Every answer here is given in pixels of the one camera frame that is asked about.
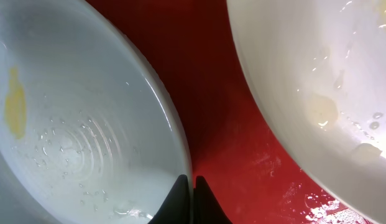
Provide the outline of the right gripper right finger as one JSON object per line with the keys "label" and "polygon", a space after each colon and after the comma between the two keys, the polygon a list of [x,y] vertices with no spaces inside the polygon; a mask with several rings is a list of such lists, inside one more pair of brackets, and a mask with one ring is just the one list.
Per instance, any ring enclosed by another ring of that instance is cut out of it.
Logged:
{"label": "right gripper right finger", "polygon": [[194,224],[232,224],[203,176],[196,177]]}

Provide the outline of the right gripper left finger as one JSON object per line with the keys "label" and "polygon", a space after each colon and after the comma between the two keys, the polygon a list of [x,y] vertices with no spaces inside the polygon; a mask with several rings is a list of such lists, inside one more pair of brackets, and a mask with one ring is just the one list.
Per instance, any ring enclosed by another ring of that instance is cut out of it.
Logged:
{"label": "right gripper left finger", "polygon": [[179,175],[149,224],[189,224],[190,189],[188,177]]}

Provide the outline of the light blue plate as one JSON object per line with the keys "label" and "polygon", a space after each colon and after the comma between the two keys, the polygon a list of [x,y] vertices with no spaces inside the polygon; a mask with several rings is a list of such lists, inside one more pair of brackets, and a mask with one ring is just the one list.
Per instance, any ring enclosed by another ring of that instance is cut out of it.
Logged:
{"label": "light blue plate", "polygon": [[148,223],[190,153],[135,45],[86,1],[0,1],[0,223]]}

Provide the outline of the white cream plate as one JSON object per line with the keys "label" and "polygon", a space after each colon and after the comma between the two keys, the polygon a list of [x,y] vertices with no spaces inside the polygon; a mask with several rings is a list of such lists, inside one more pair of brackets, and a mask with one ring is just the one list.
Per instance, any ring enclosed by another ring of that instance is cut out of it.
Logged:
{"label": "white cream plate", "polygon": [[227,2],[265,121],[322,188],[386,223],[386,0]]}

